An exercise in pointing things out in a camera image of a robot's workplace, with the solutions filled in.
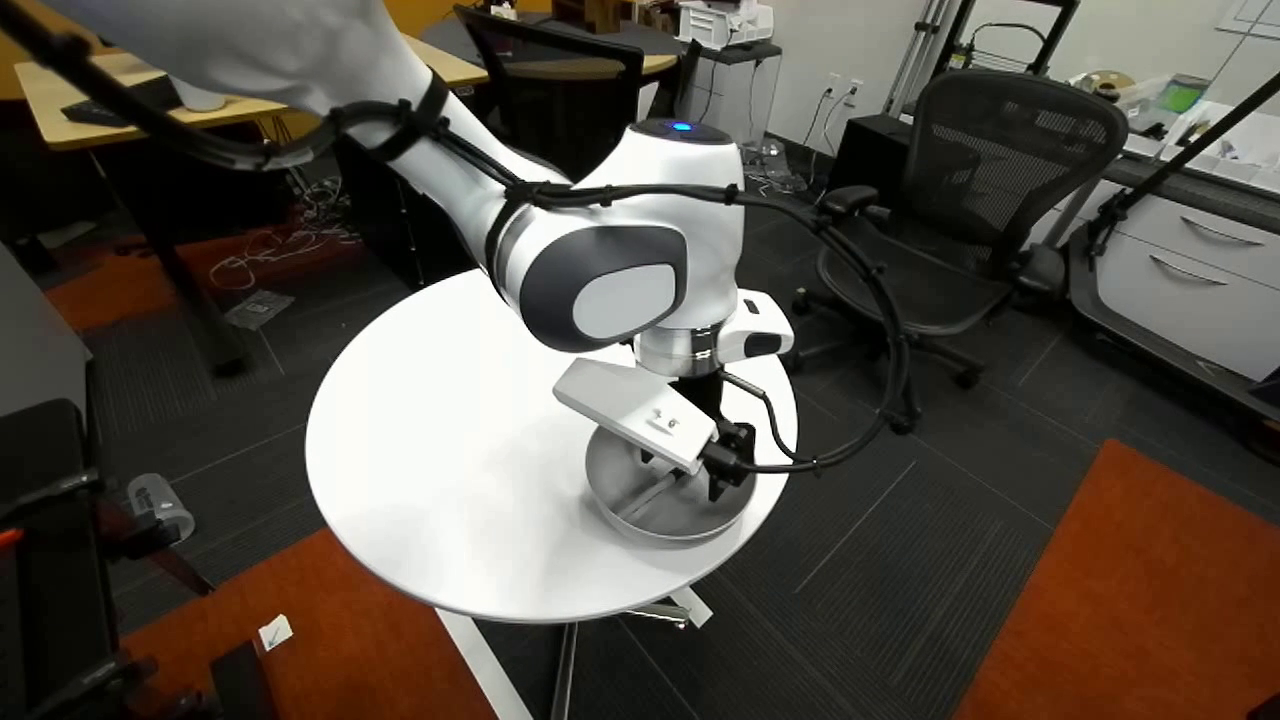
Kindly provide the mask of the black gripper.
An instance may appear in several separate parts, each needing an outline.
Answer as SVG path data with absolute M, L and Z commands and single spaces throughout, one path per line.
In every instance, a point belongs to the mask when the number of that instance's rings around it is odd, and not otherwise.
M 675 393 L 695 405 L 709 419 L 720 419 L 722 373 L 678 375 Z

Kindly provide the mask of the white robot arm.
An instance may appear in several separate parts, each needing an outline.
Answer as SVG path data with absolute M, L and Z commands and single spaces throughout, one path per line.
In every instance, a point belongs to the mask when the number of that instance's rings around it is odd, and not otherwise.
M 556 401 L 600 424 L 666 424 L 727 365 L 792 349 L 781 306 L 735 280 L 742 168 L 711 129 L 632 123 L 567 179 L 495 139 L 380 0 L 3 0 L 3 30 L 209 162 L 275 172 L 330 135 L 377 153 L 447 213 L 526 335 L 567 354 Z M 196 135 L 111 81 L 101 39 L 203 91 L 303 106 L 318 132 L 279 147 Z

